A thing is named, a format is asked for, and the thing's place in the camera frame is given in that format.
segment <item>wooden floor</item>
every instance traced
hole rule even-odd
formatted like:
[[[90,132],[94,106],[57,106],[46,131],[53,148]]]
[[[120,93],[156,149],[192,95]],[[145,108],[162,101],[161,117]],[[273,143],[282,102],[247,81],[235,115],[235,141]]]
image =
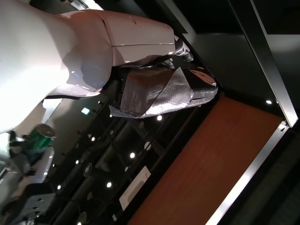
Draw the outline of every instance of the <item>wooden floor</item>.
[[[222,96],[128,224],[206,224],[281,120]]]

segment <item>silver trim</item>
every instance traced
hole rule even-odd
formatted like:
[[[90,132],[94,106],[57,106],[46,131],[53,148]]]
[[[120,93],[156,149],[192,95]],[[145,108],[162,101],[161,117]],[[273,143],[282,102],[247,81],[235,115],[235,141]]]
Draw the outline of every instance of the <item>silver trim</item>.
[[[8,176],[9,174],[9,171],[4,168],[2,171],[1,171],[1,174],[0,174],[0,185],[3,183],[3,181],[5,180],[5,178]]]
[[[267,143],[264,145],[262,150],[255,157],[255,159],[250,164],[248,169],[244,172],[244,174],[241,176],[239,181],[234,185],[232,190],[229,192],[227,197],[220,204],[220,206],[215,211],[215,213],[207,221],[206,225],[216,225],[216,224],[218,224],[218,222],[221,220],[223,215],[227,212],[227,210],[230,208],[232,203],[237,199],[237,197],[240,195],[242,190],[245,188],[245,186],[249,183],[251,178],[254,176],[256,171],[263,164],[263,162],[265,161],[267,156],[271,153],[271,151],[276,146],[278,141],[286,133],[288,128],[289,127],[286,125],[285,122],[281,122],[279,124],[279,126],[277,127],[275,132],[272,134],[272,136],[267,141]]]
[[[228,0],[290,127],[298,120],[268,43],[268,35],[253,0]]]

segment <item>green can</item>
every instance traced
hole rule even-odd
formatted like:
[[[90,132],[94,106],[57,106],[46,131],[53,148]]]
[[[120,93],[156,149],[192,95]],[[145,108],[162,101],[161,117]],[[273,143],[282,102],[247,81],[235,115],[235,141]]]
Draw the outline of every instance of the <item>green can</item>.
[[[22,143],[23,152],[34,163],[55,138],[55,132],[47,124],[36,125]]]

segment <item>metal frame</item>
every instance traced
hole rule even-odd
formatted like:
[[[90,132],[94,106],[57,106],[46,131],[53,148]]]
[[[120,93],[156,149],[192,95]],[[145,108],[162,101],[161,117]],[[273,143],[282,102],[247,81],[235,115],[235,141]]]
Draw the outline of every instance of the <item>metal frame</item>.
[[[268,45],[268,35],[253,0],[228,0],[290,127],[298,120]]]
[[[186,17],[183,15],[183,13],[180,11],[180,9],[176,6],[176,4],[173,2],[173,0],[156,0],[156,2],[165,11],[166,14],[167,14],[167,9],[169,9],[189,35],[196,36],[196,32],[195,32],[194,28],[188,22]]]
[[[255,157],[255,159],[250,164],[248,169],[240,177],[239,181],[234,185],[234,187],[229,192],[227,197],[223,200],[223,202],[220,204],[220,206],[215,211],[215,213],[207,221],[206,225],[216,225],[221,220],[221,218],[224,216],[224,214],[227,212],[227,210],[231,207],[233,202],[238,198],[238,196],[240,195],[242,190],[249,183],[249,181],[254,176],[256,171],[263,164],[265,159],[272,152],[273,148],[276,146],[276,144],[279,142],[279,140],[282,138],[282,136],[286,133],[286,131],[288,129],[289,129],[289,127],[286,125],[285,122],[282,122],[279,124],[279,126],[277,127],[275,132],[272,134],[272,136],[267,141],[267,143],[264,145],[262,150]]]

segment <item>metallic gray cloth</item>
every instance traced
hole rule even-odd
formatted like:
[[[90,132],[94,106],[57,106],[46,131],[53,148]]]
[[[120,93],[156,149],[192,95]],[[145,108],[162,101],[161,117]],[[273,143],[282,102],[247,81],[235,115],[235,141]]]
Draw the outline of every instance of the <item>metallic gray cloth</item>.
[[[212,100],[217,92],[193,99],[194,92],[181,68],[130,70],[120,109],[110,106],[111,115],[126,118],[145,118],[183,108],[202,105]]]

